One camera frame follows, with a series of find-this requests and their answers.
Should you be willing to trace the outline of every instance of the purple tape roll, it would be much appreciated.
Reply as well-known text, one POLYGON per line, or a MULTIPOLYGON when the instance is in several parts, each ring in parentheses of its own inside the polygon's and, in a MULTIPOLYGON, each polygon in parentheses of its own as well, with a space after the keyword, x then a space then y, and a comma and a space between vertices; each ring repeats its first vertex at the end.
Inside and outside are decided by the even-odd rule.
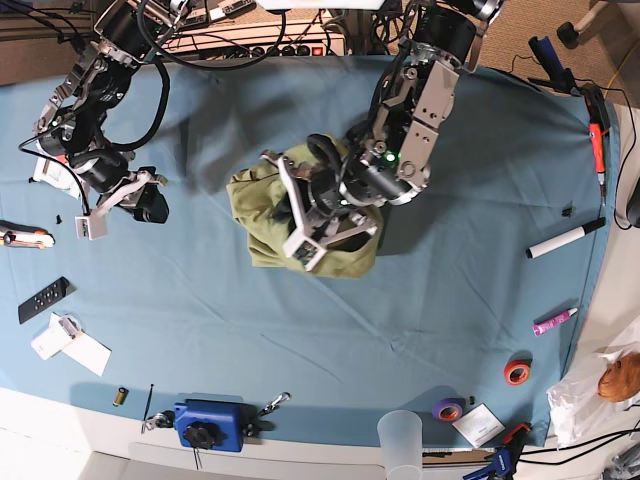
POLYGON ((462 416, 464 400, 460 398, 445 398, 435 404, 431 414, 441 422, 455 422, 462 416))

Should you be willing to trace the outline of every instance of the clear plastic cup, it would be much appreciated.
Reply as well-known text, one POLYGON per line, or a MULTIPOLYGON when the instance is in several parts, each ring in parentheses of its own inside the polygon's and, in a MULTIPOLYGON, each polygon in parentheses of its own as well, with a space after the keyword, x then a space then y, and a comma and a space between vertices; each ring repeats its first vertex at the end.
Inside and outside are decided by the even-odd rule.
POLYGON ((378 422, 378 438, 387 480, 422 478, 422 420, 413 412, 396 410, 378 422))

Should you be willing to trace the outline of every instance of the green cloth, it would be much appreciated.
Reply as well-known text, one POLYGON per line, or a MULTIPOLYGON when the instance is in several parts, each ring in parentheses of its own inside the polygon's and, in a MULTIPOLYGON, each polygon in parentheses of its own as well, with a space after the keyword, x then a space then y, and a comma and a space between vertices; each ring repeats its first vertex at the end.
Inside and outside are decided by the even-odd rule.
MULTIPOLYGON (((342 145, 335 142, 338 150, 342 145)), ((316 158, 306 145, 298 145, 285 152, 295 165, 302 162, 316 164, 316 158)), ((287 267, 321 277, 358 278, 367 273, 375 262, 382 232, 382 215, 377 207, 364 208, 378 225, 374 237, 355 252, 329 249, 311 272, 302 263, 284 256, 282 245, 289 237, 288 222, 277 222, 272 216, 276 205, 286 194, 278 169, 267 161, 260 161, 249 170, 236 173, 227 185, 233 218, 248 232, 249 254, 255 267, 287 267)))

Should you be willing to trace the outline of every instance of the small battery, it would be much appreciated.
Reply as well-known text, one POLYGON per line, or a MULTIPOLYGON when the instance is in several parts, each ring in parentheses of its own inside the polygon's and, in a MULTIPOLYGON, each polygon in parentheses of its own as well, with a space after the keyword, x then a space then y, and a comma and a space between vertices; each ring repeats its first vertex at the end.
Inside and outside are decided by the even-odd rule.
POLYGON ((113 399, 113 406, 119 407, 120 405, 122 405, 125 398, 127 398, 127 393, 129 393, 129 390, 124 387, 120 387, 118 389, 118 393, 116 393, 116 398, 113 399))

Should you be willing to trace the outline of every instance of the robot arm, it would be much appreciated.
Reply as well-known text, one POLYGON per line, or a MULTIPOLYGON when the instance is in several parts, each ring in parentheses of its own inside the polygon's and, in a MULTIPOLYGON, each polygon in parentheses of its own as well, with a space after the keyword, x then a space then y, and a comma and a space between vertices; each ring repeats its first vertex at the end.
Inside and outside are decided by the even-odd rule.
MULTIPOLYGON (((169 95, 167 70, 138 30, 136 15, 141 13, 137 6, 135 0, 116 0, 105 11, 95 26, 100 41, 86 46, 34 125, 38 151, 67 164, 76 177, 100 194, 97 208, 76 219, 78 235, 91 239, 106 234, 104 215, 114 206, 141 222, 164 223, 169 215, 167 203, 158 191, 158 186, 166 182, 164 177, 156 175, 153 167, 133 172, 128 166, 134 150, 156 133, 169 95), (110 142, 102 132, 107 111, 120 103, 131 77, 148 61, 162 78, 154 122, 136 142, 110 142), (75 101, 63 106, 72 97, 75 101)), ((144 21, 156 41, 162 43, 175 32, 186 8, 186 1, 172 2, 168 9, 149 2, 144 21)))
POLYGON ((400 52, 376 86, 366 120, 347 135, 350 150, 345 157, 326 151, 315 155, 309 145, 322 165, 310 171, 304 165, 293 168, 285 157, 271 158, 287 187, 291 211, 297 212, 284 251, 307 271, 320 261, 327 245, 344 240, 345 233, 375 234, 364 207, 402 205, 426 188, 429 157, 440 124, 453 108, 458 72, 475 70, 482 40, 503 0, 447 4, 452 8, 435 1, 415 2, 415 33, 401 40, 400 52), (298 172, 305 169, 301 177, 298 172), (345 222, 346 231, 341 226, 345 222))

